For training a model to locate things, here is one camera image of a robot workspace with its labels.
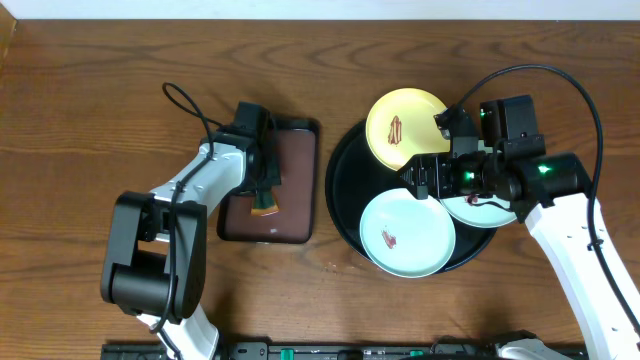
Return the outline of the green orange sponge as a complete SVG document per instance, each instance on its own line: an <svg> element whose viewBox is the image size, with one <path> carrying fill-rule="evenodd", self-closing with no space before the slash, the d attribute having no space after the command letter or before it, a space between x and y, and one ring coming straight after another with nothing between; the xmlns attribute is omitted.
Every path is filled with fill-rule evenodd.
<svg viewBox="0 0 640 360"><path fill-rule="evenodd" d="M272 189L259 189L255 191L250 213L252 216L269 216L280 210L276 195Z"/></svg>

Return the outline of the light green plate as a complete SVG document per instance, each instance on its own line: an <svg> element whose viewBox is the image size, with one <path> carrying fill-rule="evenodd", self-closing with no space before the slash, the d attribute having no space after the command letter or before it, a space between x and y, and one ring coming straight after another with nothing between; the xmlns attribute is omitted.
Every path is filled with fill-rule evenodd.
<svg viewBox="0 0 640 360"><path fill-rule="evenodd" d="M496 196L491 198L462 196L441 199L440 203L456 220L477 228L497 228L516 220L510 203Z"/></svg>
<svg viewBox="0 0 640 360"><path fill-rule="evenodd" d="M377 195L359 223L365 253L382 270L402 278L438 272L456 245L453 220L439 201L417 200L406 189Z"/></svg>

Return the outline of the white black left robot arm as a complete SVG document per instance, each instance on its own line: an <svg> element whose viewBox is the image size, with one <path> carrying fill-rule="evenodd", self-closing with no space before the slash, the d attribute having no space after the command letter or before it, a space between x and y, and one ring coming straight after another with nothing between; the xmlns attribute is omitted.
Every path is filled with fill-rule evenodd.
<svg viewBox="0 0 640 360"><path fill-rule="evenodd" d="M148 326L171 359L216 353L219 332L200 304L208 220L229 195L271 186L275 130L267 109L241 102L233 121L208 134L177 175L115 202L101 297Z"/></svg>

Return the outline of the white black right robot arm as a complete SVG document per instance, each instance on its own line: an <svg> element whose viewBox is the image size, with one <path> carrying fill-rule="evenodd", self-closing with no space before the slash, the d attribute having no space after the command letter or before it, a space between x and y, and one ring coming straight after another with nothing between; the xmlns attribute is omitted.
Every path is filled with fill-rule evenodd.
<svg viewBox="0 0 640 360"><path fill-rule="evenodd" d="M573 153L549 155L530 96L484 102L481 125L438 104L447 151L412 156L398 173L417 199L497 197L550 261L592 359L639 356L639 292L608 235L596 188Z"/></svg>

